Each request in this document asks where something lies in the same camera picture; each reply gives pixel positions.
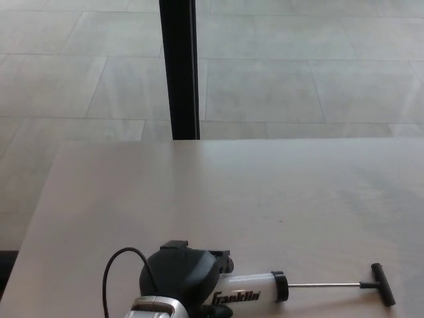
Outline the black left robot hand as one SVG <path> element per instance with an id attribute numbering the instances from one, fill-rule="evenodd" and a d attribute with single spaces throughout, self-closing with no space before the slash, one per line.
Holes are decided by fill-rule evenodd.
<path id="1" fill-rule="evenodd" d="M 226 305 L 207 305 L 221 274 L 234 270 L 228 250 L 190 248 L 186 240 L 171 240 L 148 258 L 139 277 L 142 296 L 178 300 L 190 317 L 232 317 Z"/>

